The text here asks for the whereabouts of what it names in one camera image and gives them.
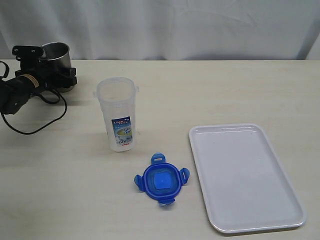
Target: table surface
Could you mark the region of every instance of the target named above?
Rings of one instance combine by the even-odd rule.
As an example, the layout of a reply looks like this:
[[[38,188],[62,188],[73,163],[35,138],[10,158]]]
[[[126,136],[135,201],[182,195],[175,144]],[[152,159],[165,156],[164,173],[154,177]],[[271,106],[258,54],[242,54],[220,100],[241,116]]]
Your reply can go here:
[[[8,60],[10,76],[19,69]],[[196,125],[255,123],[267,133],[308,213],[304,226],[228,239],[320,238],[320,61],[74,60],[78,84],[64,118],[35,135],[0,122],[0,238],[4,240],[223,239],[210,225],[188,132]],[[137,144],[108,146],[99,81],[124,76],[139,86]],[[33,98],[8,120],[31,131],[63,103]],[[162,152],[190,179],[161,208],[134,184]]]

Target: white tray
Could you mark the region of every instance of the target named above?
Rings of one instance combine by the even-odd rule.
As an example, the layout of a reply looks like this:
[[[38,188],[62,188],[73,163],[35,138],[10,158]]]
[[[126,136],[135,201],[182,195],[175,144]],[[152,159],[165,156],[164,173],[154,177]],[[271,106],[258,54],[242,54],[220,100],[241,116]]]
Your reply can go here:
[[[255,124],[189,132],[206,211],[220,232],[295,228],[307,215],[264,131]]]

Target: power cord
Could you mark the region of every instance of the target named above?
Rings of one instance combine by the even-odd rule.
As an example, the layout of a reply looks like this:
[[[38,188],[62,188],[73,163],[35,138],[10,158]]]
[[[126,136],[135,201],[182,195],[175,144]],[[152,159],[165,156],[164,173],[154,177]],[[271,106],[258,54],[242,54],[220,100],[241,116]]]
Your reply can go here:
[[[58,97],[58,100],[56,100],[56,101],[49,101],[49,100],[47,100],[44,96],[42,96],[42,95],[39,94],[39,93],[34,93],[33,95],[39,97],[42,101],[44,101],[44,102],[47,103],[47,104],[57,104],[57,103],[62,99],[63,102],[64,102],[64,112],[62,113],[62,115],[61,115],[60,117],[52,120],[51,122],[48,122],[46,125],[40,127],[39,129],[37,129],[37,130],[35,130],[35,131],[32,131],[32,132],[23,132],[23,131],[20,131],[20,130],[14,128],[12,125],[10,125],[10,123],[8,123],[5,115],[1,112],[1,117],[2,117],[3,121],[5,122],[5,124],[6,124],[9,128],[11,128],[13,131],[15,131],[15,132],[17,132],[17,133],[19,133],[19,134],[32,135],[32,134],[35,134],[35,133],[41,131],[42,129],[48,127],[49,125],[53,124],[54,122],[62,119],[62,118],[64,117],[64,115],[66,114],[67,109],[68,109],[67,101],[66,101],[65,98],[60,94],[60,92],[58,92],[56,89],[50,89],[49,92],[51,92],[51,93],[53,93],[54,95],[56,95],[56,96]]]

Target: table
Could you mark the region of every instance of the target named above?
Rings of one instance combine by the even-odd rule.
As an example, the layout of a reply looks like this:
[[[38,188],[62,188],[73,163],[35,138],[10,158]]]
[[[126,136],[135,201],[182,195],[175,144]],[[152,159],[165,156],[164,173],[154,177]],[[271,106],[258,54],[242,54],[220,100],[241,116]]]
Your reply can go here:
[[[11,74],[19,68],[8,60]],[[296,230],[228,239],[301,240],[320,236],[320,61],[74,60],[78,84],[65,93],[64,118],[25,136],[0,122],[0,238],[4,240],[224,239],[210,225],[189,144],[195,125],[255,123],[266,131],[308,213]],[[137,144],[107,142],[99,81],[124,76],[139,86]],[[63,103],[31,99],[8,120],[31,131]],[[134,184],[162,152],[190,179],[176,203],[160,208]]]

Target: fabric backdrop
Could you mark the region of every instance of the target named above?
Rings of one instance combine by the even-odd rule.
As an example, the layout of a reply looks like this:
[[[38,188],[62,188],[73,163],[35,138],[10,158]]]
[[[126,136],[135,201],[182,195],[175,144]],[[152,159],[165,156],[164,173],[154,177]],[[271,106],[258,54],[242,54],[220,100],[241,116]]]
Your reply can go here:
[[[320,59],[319,23],[320,0],[0,0],[0,58],[64,42],[73,59]]]

